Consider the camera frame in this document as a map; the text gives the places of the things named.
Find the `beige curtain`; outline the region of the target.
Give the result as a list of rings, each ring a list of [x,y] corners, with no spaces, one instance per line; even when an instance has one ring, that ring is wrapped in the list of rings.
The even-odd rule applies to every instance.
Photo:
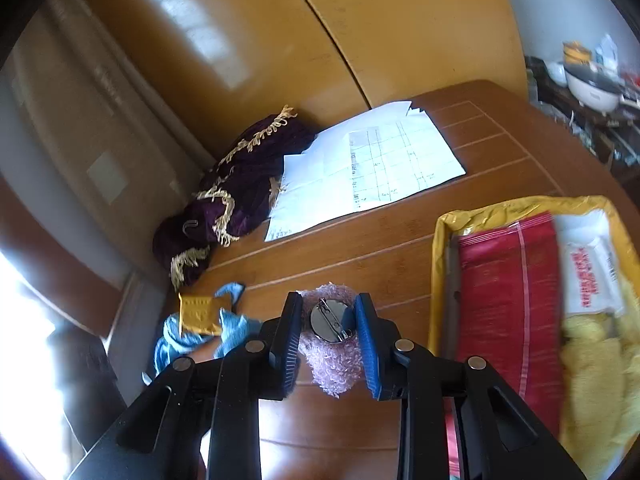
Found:
[[[190,202],[213,156],[86,0],[44,0],[6,66],[30,132],[82,209],[147,278],[170,281],[154,233]]]

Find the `wooden wardrobe cabinet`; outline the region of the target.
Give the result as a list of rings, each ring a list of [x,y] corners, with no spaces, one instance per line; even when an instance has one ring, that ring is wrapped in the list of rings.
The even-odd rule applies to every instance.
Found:
[[[329,127],[469,80],[518,96],[509,0],[85,0],[207,151],[291,105]]]

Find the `white paper sheets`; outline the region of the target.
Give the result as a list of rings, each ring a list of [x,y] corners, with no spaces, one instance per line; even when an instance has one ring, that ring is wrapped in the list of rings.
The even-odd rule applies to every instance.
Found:
[[[267,242],[385,206],[465,175],[432,118],[390,102],[322,131],[286,155]]]

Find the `red foil pouch back side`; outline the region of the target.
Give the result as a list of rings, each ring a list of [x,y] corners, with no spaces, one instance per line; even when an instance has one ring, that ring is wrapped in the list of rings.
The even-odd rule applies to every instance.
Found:
[[[548,212],[458,235],[456,359],[481,356],[557,436],[564,396],[560,363],[561,273]]]

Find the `yellow foil packet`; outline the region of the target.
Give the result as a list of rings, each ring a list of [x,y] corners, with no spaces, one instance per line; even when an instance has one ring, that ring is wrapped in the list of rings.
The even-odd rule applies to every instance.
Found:
[[[222,310],[232,310],[229,295],[179,295],[179,328],[183,333],[220,336]]]

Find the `white printed pouch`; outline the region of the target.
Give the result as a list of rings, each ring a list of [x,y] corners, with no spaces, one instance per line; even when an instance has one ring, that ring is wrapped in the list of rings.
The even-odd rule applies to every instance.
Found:
[[[626,307],[610,239],[568,233],[558,245],[564,315],[622,315]]]

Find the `white rice cooker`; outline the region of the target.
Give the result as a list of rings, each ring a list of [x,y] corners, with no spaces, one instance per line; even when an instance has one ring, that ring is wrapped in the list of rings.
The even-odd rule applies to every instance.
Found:
[[[564,72],[568,91],[581,106],[606,115],[625,103],[620,86],[589,65],[565,64]]]

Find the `purple velvet cloth gold fringe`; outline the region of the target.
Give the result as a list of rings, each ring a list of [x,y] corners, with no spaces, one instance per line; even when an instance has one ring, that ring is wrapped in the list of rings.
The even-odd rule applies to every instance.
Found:
[[[216,248],[237,242],[268,218],[285,157],[303,153],[315,138],[288,105],[241,134],[202,177],[190,203],[154,233],[153,254],[175,290],[200,278]]]

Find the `blue terry towel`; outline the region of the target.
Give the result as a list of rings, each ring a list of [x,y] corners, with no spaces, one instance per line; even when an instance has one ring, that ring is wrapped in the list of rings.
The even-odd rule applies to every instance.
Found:
[[[148,386],[179,356],[192,356],[194,361],[219,359],[249,336],[257,336],[262,322],[236,312],[245,285],[231,282],[213,295],[179,294],[179,307],[160,328],[160,338],[152,354],[153,369],[141,374]]]

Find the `pink fluffy ball with clip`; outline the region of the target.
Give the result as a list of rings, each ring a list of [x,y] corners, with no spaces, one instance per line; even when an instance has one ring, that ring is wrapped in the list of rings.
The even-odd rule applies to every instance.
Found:
[[[329,396],[339,398],[363,380],[362,356],[358,336],[344,342],[329,342],[311,328],[312,309],[321,299],[335,300],[351,307],[357,293],[345,285],[331,282],[316,289],[300,290],[303,297],[303,328],[299,336],[299,352],[306,358],[312,381]]]

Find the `cluttered side shelf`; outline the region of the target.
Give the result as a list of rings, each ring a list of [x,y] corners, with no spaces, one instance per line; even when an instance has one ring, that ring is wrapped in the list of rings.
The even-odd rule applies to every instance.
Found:
[[[525,58],[530,102],[578,138],[639,199],[639,75],[617,70],[611,37],[591,50],[565,41],[557,61]]]

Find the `yellow-rimmed storage bag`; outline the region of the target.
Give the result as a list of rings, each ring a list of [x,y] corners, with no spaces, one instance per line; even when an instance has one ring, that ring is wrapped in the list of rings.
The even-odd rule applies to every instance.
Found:
[[[431,285],[431,352],[487,361],[584,478],[636,476],[639,256],[610,200],[447,212]]]

